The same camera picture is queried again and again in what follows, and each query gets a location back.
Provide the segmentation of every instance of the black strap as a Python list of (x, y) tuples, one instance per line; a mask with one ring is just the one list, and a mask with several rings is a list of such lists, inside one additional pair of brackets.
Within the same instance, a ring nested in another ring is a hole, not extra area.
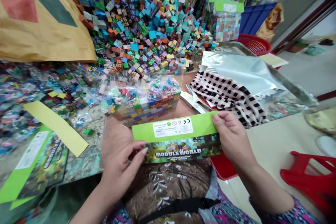
[(147, 215), (138, 221), (138, 224), (147, 224), (161, 216), (168, 214), (175, 214), (178, 212), (198, 213), (198, 209), (208, 209), (216, 204), (220, 203), (220, 200), (212, 200), (207, 198), (188, 198), (178, 199), (173, 201), (169, 206), (165, 206), (160, 210), (155, 211)]

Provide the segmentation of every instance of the game artwork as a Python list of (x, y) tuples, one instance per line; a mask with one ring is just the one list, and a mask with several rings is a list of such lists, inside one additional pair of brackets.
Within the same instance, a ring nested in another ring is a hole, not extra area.
[(209, 158), (221, 154), (219, 134), (148, 143), (144, 163), (166, 163)]
[(67, 156), (67, 148), (63, 148), (62, 141), (53, 132), (23, 186), (18, 199), (40, 195), (47, 186), (57, 183), (60, 177), (63, 179)]

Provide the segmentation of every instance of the scissors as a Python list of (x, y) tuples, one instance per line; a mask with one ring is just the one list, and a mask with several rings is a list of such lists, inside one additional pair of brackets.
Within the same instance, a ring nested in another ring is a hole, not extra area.
[(188, 83), (185, 84), (188, 92), (181, 92), (181, 99), (188, 105), (189, 108), (195, 111), (196, 114), (204, 114), (212, 111), (208, 105), (198, 98), (197, 94), (191, 89)]

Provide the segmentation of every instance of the black and white checkered fabric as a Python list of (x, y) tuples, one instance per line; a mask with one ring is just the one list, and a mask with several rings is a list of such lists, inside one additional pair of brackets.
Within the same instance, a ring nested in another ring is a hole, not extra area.
[(266, 113), (246, 87), (238, 82), (212, 72), (196, 74), (190, 87), (208, 101), (233, 112), (250, 128), (266, 122)]

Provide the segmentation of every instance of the pink patterned sleeve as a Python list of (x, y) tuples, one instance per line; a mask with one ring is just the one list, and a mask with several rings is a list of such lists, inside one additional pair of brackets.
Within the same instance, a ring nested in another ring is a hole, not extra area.
[(258, 214), (262, 223), (321, 223), (316, 217), (305, 209), (305, 207), (300, 203), (300, 201), (292, 196), (294, 199), (294, 207), (292, 210), (283, 214), (268, 214), (261, 210), (256, 204), (253, 203), (251, 197), (249, 201), (253, 206), (254, 210)]

